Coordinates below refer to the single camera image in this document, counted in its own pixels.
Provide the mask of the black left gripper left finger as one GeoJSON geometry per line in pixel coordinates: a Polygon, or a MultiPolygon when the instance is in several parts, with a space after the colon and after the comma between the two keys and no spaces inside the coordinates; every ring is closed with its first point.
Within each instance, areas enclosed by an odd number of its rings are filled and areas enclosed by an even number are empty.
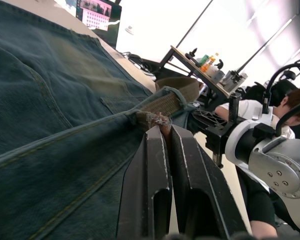
{"type": "Polygon", "coordinates": [[[159,126],[149,129],[123,177],[116,238],[161,240],[169,231],[172,181],[159,126]]]}

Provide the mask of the lattice finger of the black right gripper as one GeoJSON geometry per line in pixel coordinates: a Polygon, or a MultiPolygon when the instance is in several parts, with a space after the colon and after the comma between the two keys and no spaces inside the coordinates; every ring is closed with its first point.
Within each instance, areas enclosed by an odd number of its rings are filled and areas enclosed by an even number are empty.
{"type": "Polygon", "coordinates": [[[226,131],[231,129],[231,124],[213,112],[197,109],[190,114],[190,129],[226,131]]]}

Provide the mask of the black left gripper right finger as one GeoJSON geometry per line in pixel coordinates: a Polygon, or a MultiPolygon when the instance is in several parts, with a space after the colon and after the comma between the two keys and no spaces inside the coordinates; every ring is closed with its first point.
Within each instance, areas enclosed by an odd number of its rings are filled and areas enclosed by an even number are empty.
{"type": "Polygon", "coordinates": [[[191,239],[247,231],[221,169],[187,129],[171,127],[170,169],[178,230],[191,239]]]}

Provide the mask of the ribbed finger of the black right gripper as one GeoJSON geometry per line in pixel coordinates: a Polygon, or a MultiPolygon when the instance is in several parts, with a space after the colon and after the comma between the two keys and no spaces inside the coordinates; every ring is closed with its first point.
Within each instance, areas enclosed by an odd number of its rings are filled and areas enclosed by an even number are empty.
{"type": "Polygon", "coordinates": [[[241,94],[238,92],[233,92],[229,96],[228,121],[230,123],[235,123],[238,119],[240,99],[241,99],[241,94]]]}

